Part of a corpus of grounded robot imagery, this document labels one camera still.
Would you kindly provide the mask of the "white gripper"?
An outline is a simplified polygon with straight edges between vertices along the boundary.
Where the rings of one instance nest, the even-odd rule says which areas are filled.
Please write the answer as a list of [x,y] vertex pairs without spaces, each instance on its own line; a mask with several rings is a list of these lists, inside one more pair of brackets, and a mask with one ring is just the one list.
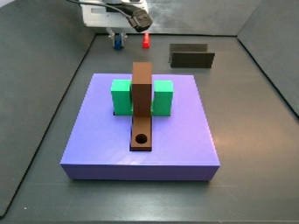
[[[88,27],[107,27],[107,34],[112,41],[116,41],[116,34],[112,28],[131,28],[126,16],[116,10],[98,4],[108,4],[112,7],[135,6],[139,9],[148,11],[146,0],[80,0],[83,3],[92,3],[92,5],[83,4],[82,14],[83,22]],[[127,34],[122,32],[122,43],[127,41]]]

